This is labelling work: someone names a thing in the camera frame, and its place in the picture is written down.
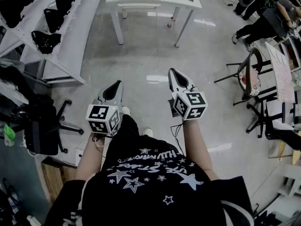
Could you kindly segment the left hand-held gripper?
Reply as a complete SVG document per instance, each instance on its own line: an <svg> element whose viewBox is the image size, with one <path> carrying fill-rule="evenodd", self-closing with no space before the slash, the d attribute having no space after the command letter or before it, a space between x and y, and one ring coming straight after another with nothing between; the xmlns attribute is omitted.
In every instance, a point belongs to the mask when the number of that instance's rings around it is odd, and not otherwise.
<svg viewBox="0 0 301 226"><path fill-rule="evenodd" d="M103 91L102 96L97 96L93 103L88 105L86 120L91 132L112 135L117 131L121 121L123 82L117 80Z"/></svg>

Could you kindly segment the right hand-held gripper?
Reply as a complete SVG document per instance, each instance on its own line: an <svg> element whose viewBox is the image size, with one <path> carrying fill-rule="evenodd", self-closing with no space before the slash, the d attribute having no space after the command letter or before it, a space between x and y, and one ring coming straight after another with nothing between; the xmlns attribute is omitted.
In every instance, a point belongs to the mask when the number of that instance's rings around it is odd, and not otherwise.
<svg viewBox="0 0 301 226"><path fill-rule="evenodd" d="M205 94L194 86L191 77L171 68L168 71L168 81L172 91L172 98L168 101L172 117L181 117L183 121L201 118L208 107L208 102Z"/></svg>

